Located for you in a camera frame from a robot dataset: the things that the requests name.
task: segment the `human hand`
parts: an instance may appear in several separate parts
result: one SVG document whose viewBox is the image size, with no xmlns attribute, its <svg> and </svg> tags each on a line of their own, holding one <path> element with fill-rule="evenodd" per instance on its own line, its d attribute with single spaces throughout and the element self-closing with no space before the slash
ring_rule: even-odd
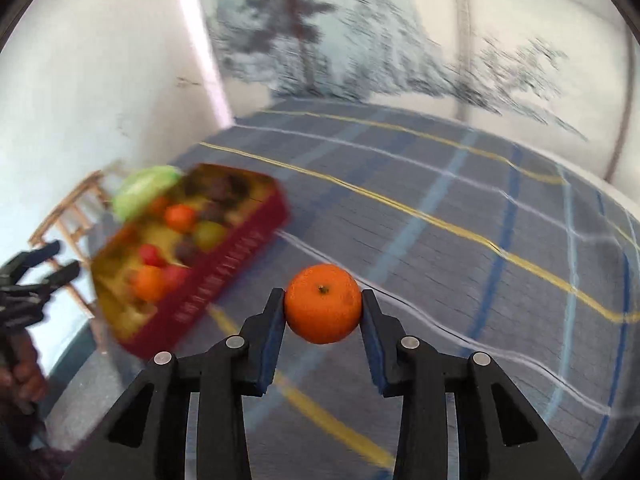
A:
<svg viewBox="0 0 640 480">
<path fill-rule="evenodd" d="M 27 331 L 8 337 L 17 365 L 13 370 L 0 367 L 0 398 L 38 402 L 47 389 L 47 380 L 38 366 L 38 351 Z"/>
</svg>

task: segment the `metal pin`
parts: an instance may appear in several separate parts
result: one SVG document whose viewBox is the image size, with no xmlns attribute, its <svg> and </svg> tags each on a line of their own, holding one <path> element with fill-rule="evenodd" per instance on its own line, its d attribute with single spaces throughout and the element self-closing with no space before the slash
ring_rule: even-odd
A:
<svg viewBox="0 0 640 480">
<path fill-rule="evenodd" d="M 242 345 L 244 345 L 244 338 L 241 335 L 233 335 L 226 340 L 226 345 L 229 348 L 242 348 Z"/>
<path fill-rule="evenodd" d="M 474 354 L 474 362 L 480 366 L 487 366 L 491 362 L 491 358 L 484 352 L 476 352 Z"/>
<path fill-rule="evenodd" d="M 158 352 L 154 357 L 154 362 L 157 365 L 165 365 L 171 360 L 171 354 L 169 352 Z"/>
<path fill-rule="evenodd" d="M 406 335 L 400 340 L 400 344 L 409 350 L 413 350 L 414 348 L 418 348 L 418 346 L 420 346 L 420 341 L 417 337 Z"/>
</svg>

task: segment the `gray floor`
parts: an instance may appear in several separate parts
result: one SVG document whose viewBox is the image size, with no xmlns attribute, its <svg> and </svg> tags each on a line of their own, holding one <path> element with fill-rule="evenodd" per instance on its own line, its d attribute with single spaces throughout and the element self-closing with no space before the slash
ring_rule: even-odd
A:
<svg viewBox="0 0 640 480">
<path fill-rule="evenodd" d="M 281 181 L 292 213 L 274 243 L 219 298 L 238 325 L 302 267 L 338 262 L 381 289 L 383 311 L 439 351 L 492 354 L 586 477 L 615 459 L 639 421 L 640 406 L 637 324 L 622 322 L 636 312 L 640 256 L 627 238 L 635 239 L 638 224 L 619 206 L 503 139 L 388 108 L 286 100 L 207 142 L 244 154 L 197 145 L 176 164 L 211 162 L 271 174 Z M 429 216 L 415 218 L 247 154 L 328 174 Z M 555 183 L 540 182 L 540 175 Z M 93 233 L 94 249 L 113 229 L 107 219 Z M 505 260 L 489 242 L 526 262 Z M 207 317 L 177 353 L 204 351 L 222 336 Z M 125 382 L 137 371 L 121 354 L 116 366 Z M 315 347 L 287 332 L 278 368 L 328 413 L 395 453 L 400 404 L 377 395 L 359 334 Z M 72 384 L 47 421 L 55 442 L 71 443 L 117 395 L 113 369 L 92 358 L 76 380 L 89 376 L 111 386 L 98 387 L 96 380 L 74 393 Z M 256 479 L 388 476 L 315 426 L 275 387 L 263 399 L 248 399 L 245 414 Z M 456 477 L 455 467 L 450 476 Z"/>
</svg>

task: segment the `fruit box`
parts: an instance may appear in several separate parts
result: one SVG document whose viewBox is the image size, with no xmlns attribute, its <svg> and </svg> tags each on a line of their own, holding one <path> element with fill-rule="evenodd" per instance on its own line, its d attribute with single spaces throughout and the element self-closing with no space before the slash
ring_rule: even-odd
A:
<svg viewBox="0 0 640 480">
<path fill-rule="evenodd" d="M 244 182 L 245 196 L 232 201 L 232 205 L 226 203 L 224 218 L 229 220 L 224 221 L 224 229 L 219 228 L 220 240 L 198 253 L 181 285 L 159 301 L 151 304 L 135 297 L 130 277 L 143 267 L 139 255 L 142 244 L 155 245 L 169 264 L 180 265 L 174 252 L 185 235 L 169 228 L 163 210 L 158 212 L 154 204 L 158 200 L 185 204 L 202 213 L 210 203 L 207 183 L 210 186 L 230 176 Z M 236 168 L 200 164 L 161 196 L 164 198 L 156 197 L 142 213 L 127 221 L 91 263 L 104 320 L 119 343 L 144 360 L 173 348 L 287 219 L 286 203 L 276 181 Z"/>
</svg>

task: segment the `wall mural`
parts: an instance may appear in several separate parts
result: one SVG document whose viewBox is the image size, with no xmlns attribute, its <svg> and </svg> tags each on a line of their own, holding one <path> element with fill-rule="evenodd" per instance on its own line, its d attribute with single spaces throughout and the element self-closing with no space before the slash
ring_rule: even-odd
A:
<svg viewBox="0 0 640 480">
<path fill-rule="evenodd" d="M 428 37 L 414 0 L 216 0 L 207 20 L 223 75 L 264 83 L 275 96 L 453 96 L 587 140 L 546 106 L 562 96 L 567 56 L 540 38 L 513 50 L 476 38 L 482 46 L 470 88 L 460 88 L 457 68 Z"/>
</svg>

